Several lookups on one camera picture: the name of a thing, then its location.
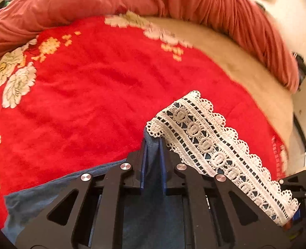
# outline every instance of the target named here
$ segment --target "salmon colored fabric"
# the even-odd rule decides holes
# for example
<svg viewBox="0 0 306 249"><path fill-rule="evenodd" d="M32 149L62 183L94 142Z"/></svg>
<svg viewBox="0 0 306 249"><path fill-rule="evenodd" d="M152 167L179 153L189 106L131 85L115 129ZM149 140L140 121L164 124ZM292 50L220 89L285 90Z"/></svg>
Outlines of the salmon colored fabric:
<svg viewBox="0 0 306 249"><path fill-rule="evenodd" d="M290 91L298 88L295 59L277 29L250 0L13 0L0 10L0 58L40 31L120 9L211 26L254 55Z"/></svg>
<svg viewBox="0 0 306 249"><path fill-rule="evenodd" d="M146 122L192 90L272 179L284 177L283 142L248 92L199 50L175 48L101 16L40 34L0 86L0 227L4 195L126 158L139 149Z"/></svg>

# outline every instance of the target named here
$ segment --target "tan surface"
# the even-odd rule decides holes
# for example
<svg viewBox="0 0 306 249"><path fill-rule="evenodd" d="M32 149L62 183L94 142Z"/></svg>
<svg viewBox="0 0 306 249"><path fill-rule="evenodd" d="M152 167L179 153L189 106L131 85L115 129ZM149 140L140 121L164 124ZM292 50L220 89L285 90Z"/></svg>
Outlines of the tan surface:
<svg viewBox="0 0 306 249"><path fill-rule="evenodd" d="M227 36L185 21L147 17L207 54L231 79L247 89L284 143L292 132L291 94L258 62Z"/></svg>

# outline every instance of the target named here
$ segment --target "denim fabric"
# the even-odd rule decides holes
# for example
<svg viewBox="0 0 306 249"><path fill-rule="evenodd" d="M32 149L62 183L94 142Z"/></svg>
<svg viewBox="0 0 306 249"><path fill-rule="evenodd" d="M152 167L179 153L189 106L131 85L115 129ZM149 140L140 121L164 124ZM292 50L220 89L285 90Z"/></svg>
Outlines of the denim fabric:
<svg viewBox="0 0 306 249"><path fill-rule="evenodd" d="M148 156L144 191L140 196L125 198L123 249L182 249L184 225L181 196L163 194L159 162L156 160L159 140L149 136L146 131L144 135ZM3 233L15 243L27 222L35 218L73 179L86 172L94 176L104 174L123 161L75 172L5 196L9 215Z"/></svg>

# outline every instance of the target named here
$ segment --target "red floral fabric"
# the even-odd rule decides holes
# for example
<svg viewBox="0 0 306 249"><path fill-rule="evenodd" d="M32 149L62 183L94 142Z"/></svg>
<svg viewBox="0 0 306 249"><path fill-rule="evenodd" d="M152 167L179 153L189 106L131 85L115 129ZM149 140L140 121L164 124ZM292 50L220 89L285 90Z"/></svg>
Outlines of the red floral fabric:
<svg viewBox="0 0 306 249"><path fill-rule="evenodd" d="M0 86L0 227L4 195L125 158L140 147L146 122L192 90L213 103L272 179L284 175L283 143L247 91L199 50L175 47L100 16L39 35L8 76L13 86ZM8 94L20 85L12 76L29 63L36 76L18 102Z"/></svg>

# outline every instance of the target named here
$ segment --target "lace trim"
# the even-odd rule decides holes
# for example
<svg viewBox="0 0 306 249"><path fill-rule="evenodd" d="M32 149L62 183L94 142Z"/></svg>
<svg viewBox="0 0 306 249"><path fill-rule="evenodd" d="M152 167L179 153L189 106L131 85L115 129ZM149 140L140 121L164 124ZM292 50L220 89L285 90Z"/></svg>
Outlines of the lace trim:
<svg viewBox="0 0 306 249"><path fill-rule="evenodd" d="M286 224L297 211L290 190L281 191L260 158L226 127L226 119L213 112L213 104L192 91L147 122L153 137L164 137L167 146L186 164L209 176L226 175L276 224Z"/></svg>

